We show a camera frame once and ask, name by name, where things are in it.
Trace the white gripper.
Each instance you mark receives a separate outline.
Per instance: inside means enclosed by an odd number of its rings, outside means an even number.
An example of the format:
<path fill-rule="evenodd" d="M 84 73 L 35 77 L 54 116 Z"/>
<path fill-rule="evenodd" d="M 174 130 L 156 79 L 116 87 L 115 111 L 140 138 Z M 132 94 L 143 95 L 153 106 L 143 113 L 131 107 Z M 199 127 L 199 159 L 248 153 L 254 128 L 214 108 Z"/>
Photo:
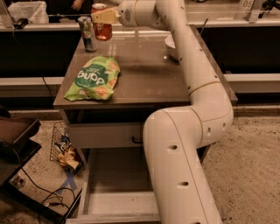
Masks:
<path fill-rule="evenodd" d="M 122 0 L 116 8 L 108 8 L 98 10 L 91 14 L 94 23 L 115 24 L 119 22 L 127 27 L 137 27 L 137 1 L 138 0 Z"/>

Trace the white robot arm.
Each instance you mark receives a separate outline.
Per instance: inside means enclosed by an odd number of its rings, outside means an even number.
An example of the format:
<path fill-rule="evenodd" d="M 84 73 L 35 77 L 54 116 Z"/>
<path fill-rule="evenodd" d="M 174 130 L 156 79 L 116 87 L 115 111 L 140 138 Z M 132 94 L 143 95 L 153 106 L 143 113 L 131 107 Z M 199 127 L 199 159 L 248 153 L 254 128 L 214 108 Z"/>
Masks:
<path fill-rule="evenodd" d="M 94 12 L 96 23 L 149 26 L 171 33 L 190 103 L 152 113 L 143 147 L 161 224 L 223 224 L 197 150 L 220 140 L 233 108 L 187 22 L 184 0 L 122 0 Z"/>

